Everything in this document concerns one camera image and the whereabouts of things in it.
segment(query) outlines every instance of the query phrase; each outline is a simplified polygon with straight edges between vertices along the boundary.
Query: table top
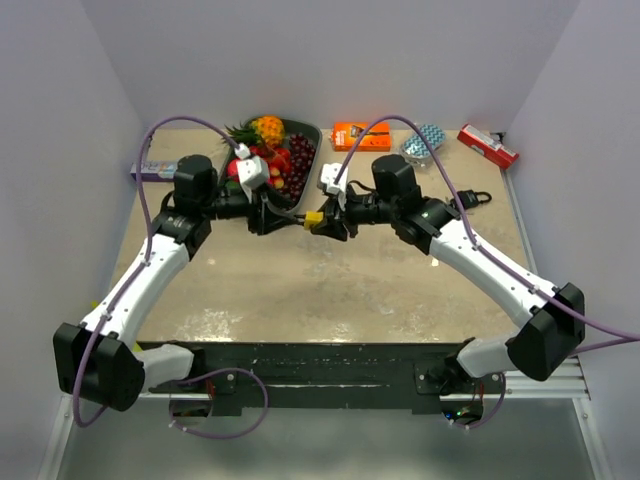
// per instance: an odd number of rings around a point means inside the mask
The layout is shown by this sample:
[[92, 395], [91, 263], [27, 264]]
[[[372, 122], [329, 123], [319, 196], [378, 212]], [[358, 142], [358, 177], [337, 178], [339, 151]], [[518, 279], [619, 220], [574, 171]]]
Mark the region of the table top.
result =
[[[323, 163], [341, 162], [323, 131], [317, 177]], [[393, 132], [394, 148], [410, 135]], [[526, 265], [521, 238], [498, 167], [447, 132], [439, 149], [458, 190], [488, 191], [493, 201], [469, 212], [474, 229]], [[226, 147], [200, 129], [161, 130], [151, 161], [175, 161], [200, 153], [220, 167]], [[380, 153], [357, 153], [349, 178], [372, 185], [371, 162]], [[450, 198], [435, 165], [417, 169], [423, 195]], [[152, 216], [170, 183], [145, 183]], [[315, 210], [322, 193], [310, 189], [302, 211]], [[364, 226], [346, 243], [286, 227], [258, 237], [241, 219], [216, 221], [192, 262], [151, 310], [139, 339], [239, 342], [459, 342], [514, 327], [504, 312], [449, 266], [401, 242], [384, 225]], [[133, 261], [144, 239], [136, 199], [118, 258], [115, 279]]]

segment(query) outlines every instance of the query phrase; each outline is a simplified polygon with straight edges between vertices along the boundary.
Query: red and white box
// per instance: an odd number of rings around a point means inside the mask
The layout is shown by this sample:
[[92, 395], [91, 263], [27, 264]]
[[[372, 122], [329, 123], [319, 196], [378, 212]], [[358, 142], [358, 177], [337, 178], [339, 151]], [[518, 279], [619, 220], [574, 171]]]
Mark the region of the red and white box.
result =
[[500, 168], [509, 168], [520, 156], [468, 123], [460, 130], [458, 140]]

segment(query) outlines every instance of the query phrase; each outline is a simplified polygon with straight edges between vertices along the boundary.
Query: black tray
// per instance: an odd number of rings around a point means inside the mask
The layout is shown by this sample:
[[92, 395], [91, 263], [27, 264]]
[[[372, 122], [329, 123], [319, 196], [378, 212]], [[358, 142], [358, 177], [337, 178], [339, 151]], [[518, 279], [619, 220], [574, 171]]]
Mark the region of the black tray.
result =
[[[259, 117], [254, 117], [248, 120], [247, 123], [255, 120], [256, 118], [259, 118]], [[316, 161], [318, 160], [318, 155], [320, 154], [320, 143], [322, 142], [322, 132], [318, 127], [316, 127], [315, 125], [311, 125], [309, 123], [298, 122], [296, 120], [288, 120], [286, 118], [281, 118], [281, 120], [284, 125], [284, 131], [287, 135], [287, 139], [285, 139], [285, 143], [284, 143], [285, 147], [288, 148], [289, 135], [292, 135], [294, 133], [301, 133], [302, 135], [304, 135], [309, 139], [309, 141], [313, 144], [314, 147], [316, 147], [316, 154], [313, 156], [313, 162], [311, 163], [311, 167], [307, 172], [307, 178], [305, 180], [304, 188], [302, 189], [302, 195], [300, 195], [298, 202], [295, 203], [293, 207], [291, 207], [291, 209], [289, 210], [290, 212], [295, 213], [298, 210], [298, 207], [300, 206], [302, 199], [306, 195], [307, 190], [309, 189], [309, 184], [311, 183], [309, 182], [309, 176], [310, 176], [310, 173], [315, 168]], [[229, 165], [229, 162], [231, 162], [234, 158], [236, 158], [236, 154], [233, 151], [233, 149], [230, 148], [229, 153], [227, 154], [227, 158], [225, 159], [224, 164], [222, 166], [222, 169], [219, 172], [219, 181], [218, 181], [219, 186], [223, 186], [225, 183], [227, 183], [227, 165]]]

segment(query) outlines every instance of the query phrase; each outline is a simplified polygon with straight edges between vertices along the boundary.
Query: white wall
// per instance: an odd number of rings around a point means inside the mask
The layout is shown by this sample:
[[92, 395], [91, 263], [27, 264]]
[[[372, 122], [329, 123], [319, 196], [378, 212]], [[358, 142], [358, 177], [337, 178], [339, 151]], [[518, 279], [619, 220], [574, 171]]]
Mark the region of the white wall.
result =
[[404, 113], [504, 129], [578, 0], [82, 0], [145, 122]]
[[0, 15], [0, 478], [37, 475], [60, 402], [52, 336], [104, 294], [141, 123], [76, 0]]
[[[522, 154], [512, 173], [540, 272], [581, 287], [591, 317], [640, 333], [638, 25], [636, 0], [582, 0], [508, 143]], [[582, 361], [617, 478], [638, 478], [640, 347]]]

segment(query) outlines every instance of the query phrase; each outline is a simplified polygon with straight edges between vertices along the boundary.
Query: purple box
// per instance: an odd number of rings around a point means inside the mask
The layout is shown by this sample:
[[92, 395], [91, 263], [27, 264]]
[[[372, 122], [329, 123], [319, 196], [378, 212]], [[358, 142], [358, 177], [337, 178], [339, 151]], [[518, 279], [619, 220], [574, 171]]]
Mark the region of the purple box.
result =
[[[172, 182], [178, 162], [144, 162], [140, 173], [143, 182]], [[136, 164], [131, 165], [131, 176], [136, 179]]]

